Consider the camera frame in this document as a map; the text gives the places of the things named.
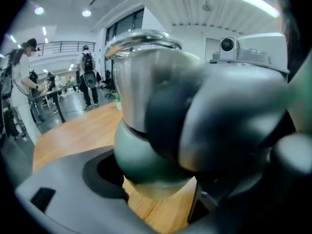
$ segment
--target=wooden tabletop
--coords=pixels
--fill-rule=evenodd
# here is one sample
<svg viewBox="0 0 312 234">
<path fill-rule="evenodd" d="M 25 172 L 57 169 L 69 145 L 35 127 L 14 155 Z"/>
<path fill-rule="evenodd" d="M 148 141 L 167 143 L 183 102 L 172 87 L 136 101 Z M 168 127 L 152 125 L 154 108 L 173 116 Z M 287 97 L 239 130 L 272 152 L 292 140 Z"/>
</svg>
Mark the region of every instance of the wooden tabletop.
<svg viewBox="0 0 312 234">
<path fill-rule="evenodd" d="M 93 109 L 43 134 L 34 152 L 34 172 L 48 162 L 67 155 L 113 145 L 117 125 L 122 118 L 115 103 Z M 184 229 L 195 193 L 193 178 L 168 199 L 142 197 L 125 179 L 123 188 L 129 194 L 129 207 L 157 232 L 167 234 Z"/>
</svg>

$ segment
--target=railing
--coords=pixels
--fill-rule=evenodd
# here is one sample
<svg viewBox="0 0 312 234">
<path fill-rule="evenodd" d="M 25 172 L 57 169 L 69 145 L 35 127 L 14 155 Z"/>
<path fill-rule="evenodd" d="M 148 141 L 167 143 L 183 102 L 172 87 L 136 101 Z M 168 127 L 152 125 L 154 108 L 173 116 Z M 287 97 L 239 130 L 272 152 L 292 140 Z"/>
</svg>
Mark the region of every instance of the railing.
<svg viewBox="0 0 312 234">
<path fill-rule="evenodd" d="M 37 44 L 38 51 L 36 51 L 35 56 L 52 55 L 57 53 L 65 52 L 81 52 L 82 47 L 87 45 L 90 52 L 95 50 L 95 42 L 89 41 L 54 41 L 49 43 L 39 43 Z M 2 68 L 6 67 L 8 62 L 8 56 L 10 53 L 5 55 L 5 58 L 0 58 L 0 66 Z"/>
</svg>

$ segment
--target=metal handle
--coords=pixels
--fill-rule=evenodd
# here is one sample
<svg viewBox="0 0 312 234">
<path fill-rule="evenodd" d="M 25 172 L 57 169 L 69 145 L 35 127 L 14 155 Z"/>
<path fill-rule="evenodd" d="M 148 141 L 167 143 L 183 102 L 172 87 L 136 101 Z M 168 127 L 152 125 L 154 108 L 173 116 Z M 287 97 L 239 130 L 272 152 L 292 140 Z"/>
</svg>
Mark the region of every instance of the metal handle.
<svg viewBox="0 0 312 234">
<path fill-rule="evenodd" d="M 158 45 L 167 48 L 182 49 L 181 42 L 174 40 L 166 32 L 157 30 L 136 30 L 125 32 L 113 38 L 105 47 L 107 58 L 118 58 L 118 52 L 138 46 L 138 45 Z"/>
</svg>

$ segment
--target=table leg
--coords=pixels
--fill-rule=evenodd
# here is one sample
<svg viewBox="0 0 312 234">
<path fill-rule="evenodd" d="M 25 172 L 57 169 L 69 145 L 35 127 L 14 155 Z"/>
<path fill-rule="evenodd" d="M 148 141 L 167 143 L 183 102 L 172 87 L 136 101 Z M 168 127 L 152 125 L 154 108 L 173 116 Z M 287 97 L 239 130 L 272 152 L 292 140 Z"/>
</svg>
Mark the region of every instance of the table leg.
<svg viewBox="0 0 312 234">
<path fill-rule="evenodd" d="M 63 114 L 62 114 L 62 112 L 61 112 L 61 110 L 60 110 L 60 108 L 59 108 L 59 98 L 58 98 L 58 94 L 57 94 L 57 93 L 53 93 L 53 94 L 52 94 L 52 98 L 53 98 L 54 103 L 55 103 L 55 105 L 56 105 L 56 107 L 57 107 L 58 114 L 59 114 L 59 117 L 60 117 L 62 123 L 66 122 L 66 120 L 64 119 Z"/>
</svg>

